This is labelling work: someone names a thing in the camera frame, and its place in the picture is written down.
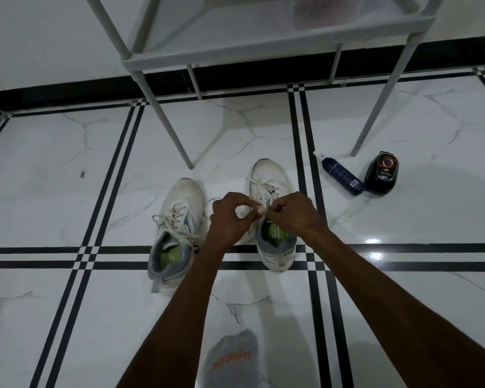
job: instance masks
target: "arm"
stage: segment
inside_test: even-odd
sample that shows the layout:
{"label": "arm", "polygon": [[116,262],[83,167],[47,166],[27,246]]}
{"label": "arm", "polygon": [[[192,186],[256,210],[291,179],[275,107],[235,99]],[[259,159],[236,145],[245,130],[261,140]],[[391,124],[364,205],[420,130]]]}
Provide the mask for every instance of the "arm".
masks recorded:
{"label": "arm", "polygon": [[485,349],[340,241],[309,198],[284,196],[267,217],[327,264],[408,387],[485,386]]}
{"label": "arm", "polygon": [[[254,209],[239,219],[235,214],[239,205]],[[258,208],[259,203],[233,192],[213,203],[210,229],[201,251],[117,388],[194,387],[213,281],[225,251],[264,213]]]}

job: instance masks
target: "shelf leg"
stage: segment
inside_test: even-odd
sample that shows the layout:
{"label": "shelf leg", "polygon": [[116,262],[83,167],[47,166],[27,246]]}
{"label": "shelf leg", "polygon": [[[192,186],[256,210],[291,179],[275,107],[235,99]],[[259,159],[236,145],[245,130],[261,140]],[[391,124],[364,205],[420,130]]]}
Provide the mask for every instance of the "shelf leg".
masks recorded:
{"label": "shelf leg", "polygon": [[194,86],[194,90],[196,91],[198,99],[203,99],[203,97],[201,96],[200,86],[198,86],[198,81],[196,80],[196,75],[194,75],[194,70],[192,69],[191,64],[187,64],[187,71],[189,71],[190,79],[192,80],[192,85]]}
{"label": "shelf leg", "polygon": [[174,131],[171,123],[169,122],[169,119],[167,118],[167,116],[163,112],[162,106],[160,106],[160,104],[156,100],[155,95],[151,91],[149,84],[147,84],[144,73],[142,71],[136,71],[136,72],[130,72],[130,75],[133,78],[133,80],[135,80],[136,83],[138,83],[138,86],[140,87],[140,89],[144,93],[145,97],[147,98],[147,100],[151,104],[151,107],[155,111],[156,115],[158,116],[158,118],[162,122],[163,127],[165,128],[165,130],[167,131],[167,133],[171,137],[171,140],[173,141],[173,143],[176,146],[176,148],[178,149],[178,152],[180,153],[181,157],[183,158],[183,160],[187,164],[187,167],[189,169],[194,169],[194,165],[190,161],[189,156],[187,155],[187,153],[185,152],[185,149],[181,145],[181,142],[178,138],[178,135]]}
{"label": "shelf leg", "polygon": [[424,35],[426,32],[416,32],[412,33],[407,37],[407,43],[406,46],[404,47],[404,50],[401,53],[401,57],[399,57],[399,60],[397,61],[397,64],[395,65],[394,70],[392,71],[392,74],[390,75],[390,78],[388,79],[388,82],[386,82],[386,85],[383,88],[383,91],[381,92],[379,98],[377,99],[377,102],[375,103],[375,106],[372,109],[372,112],[368,116],[368,120],[365,123],[365,126],[363,127],[363,130],[361,131],[361,134],[357,138],[356,144],[354,145],[354,148],[352,148],[352,151],[350,152],[351,156],[356,156],[357,152],[361,148],[361,145],[365,141],[368,132],[370,132],[370,129],[372,128],[372,125],[374,124],[375,120],[377,119],[377,116],[379,116],[379,113],[381,113],[381,110],[383,109],[384,104],[388,100],[388,97],[394,90],[395,84],[397,84],[397,80],[401,77],[402,72],[404,72],[404,69],[406,68],[407,63],[411,59],[411,56],[413,55],[413,52],[417,48],[417,45],[422,42],[422,39],[424,38]]}
{"label": "shelf leg", "polygon": [[341,57],[341,50],[343,49],[343,44],[338,43],[336,46],[336,55],[334,56],[334,61],[332,62],[332,69],[330,70],[329,84],[334,83],[334,78],[336,77],[336,70],[338,68],[339,59]]}

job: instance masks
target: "white sneaker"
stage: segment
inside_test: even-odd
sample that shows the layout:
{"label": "white sneaker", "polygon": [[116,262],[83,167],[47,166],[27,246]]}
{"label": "white sneaker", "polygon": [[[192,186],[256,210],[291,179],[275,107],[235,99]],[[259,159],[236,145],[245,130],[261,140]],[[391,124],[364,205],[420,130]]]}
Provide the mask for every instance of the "white sneaker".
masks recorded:
{"label": "white sneaker", "polygon": [[205,212],[205,196],[200,186],[189,178],[174,184],[165,197],[160,215],[154,215],[156,238],[147,265],[153,281],[151,291],[177,287],[194,258],[201,221]]}
{"label": "white sneaker", "polygon": [[[259,159],[250,175],[250,197],[269,208],[275,200],[293,191],[285,171],[270,159]],[[293,264],[296,236],[287,234],[272,221],[263,217],[255,239],[262,262],[271,271],[284,272]]]}

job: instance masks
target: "forearm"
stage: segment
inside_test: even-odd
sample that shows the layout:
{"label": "forearm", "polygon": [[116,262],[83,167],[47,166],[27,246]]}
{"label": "forearm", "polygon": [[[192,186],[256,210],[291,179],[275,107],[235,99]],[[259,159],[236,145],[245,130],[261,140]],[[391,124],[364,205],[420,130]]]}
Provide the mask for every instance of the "forearm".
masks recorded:
{"label": "forearm", "polygon": [[210,293],[224,250],[205,243],[118,387],[194,387]]}
{"label": "forearm", "polygon": [[306,242],[345,288],[409,387],[460,386],[485,379],[485,349],[329,229],[318,231]]}

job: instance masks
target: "marble floor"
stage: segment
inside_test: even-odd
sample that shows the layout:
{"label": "marble floor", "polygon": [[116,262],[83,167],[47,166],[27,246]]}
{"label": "marble floor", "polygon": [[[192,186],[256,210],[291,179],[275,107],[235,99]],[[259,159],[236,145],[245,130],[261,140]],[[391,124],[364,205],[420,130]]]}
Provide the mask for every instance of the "marble floor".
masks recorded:
{"label": "marble floor", "polygon": [[[247,192],[270,158],[346,243],[485,346],[485,67],[408,73],[357,156],[387,77],[171,98],[188,170],[145,100],[23,112],[0,122],[0,387],[111,387],[172,292],[150,293],[151,216],[175,181],[208,205]],[[388,151],[393,191],[350,196],[312,155],[364,179]],[[300,240],[276,274],[242,242],[212,289],[208,351],[250,329],[260,387],[404,387],[366,321]]]}

